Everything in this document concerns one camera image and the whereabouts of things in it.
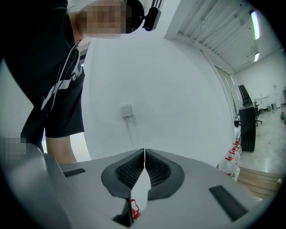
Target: ceiling light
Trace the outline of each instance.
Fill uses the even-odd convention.
[[[254,28],[254,36],[255,40],[260,37],[260,31],[259,31],[259,24],[258,24],[258,17],[257,17],[257,12],[253,11],[251,13],[251,18],[253,22],[253,28]]]
[[[257,62],[257,61],[258,61],[258,57],[259,57],[259,52],[255,54],[254,62]]]

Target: black headband camera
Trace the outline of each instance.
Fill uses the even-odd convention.
[[[126,20],[126,33],[132,33],[138,29],[143,20],[145,20],[143,28],[146,31],[156,29],[161,11],[157,7],[151,7],[148,14],[144,15],[144,7],[139,0],[126,0],[126,4],[132,9],[132,17]]]

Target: black shorts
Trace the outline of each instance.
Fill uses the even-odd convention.
[[[84,132],[81,114],[81,93],[84,83],[84,71],[75,80],[71,81],[67,89],[57,91],[53,109],[50,110],[53,96],[48,101],[44,110],[41,106],[34,106],[29,115],[21,137],[26,142],[33,143],[42,151],[42,137],[44,129],[50,138],[66,137]]]

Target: office chair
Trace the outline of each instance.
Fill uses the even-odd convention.
[[[255,123],[256,123],[256,126],[258,127],[258,122],[261,122],[262,124],[262,121],[261,120],[258,120],[258,116],[262,113],[262,110],[258,110],[258,106],[259,104],[257,105],[257,102],[254,102],[254,115],[255,115]]]

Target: wall outlet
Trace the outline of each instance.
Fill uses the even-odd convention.
[[[120,107],[120,111],[121,111],[122,117],[124,119],[133,116],[133,111],[132,111],[132,105],[131,104],[126,104],[126,105],[121,106]]]

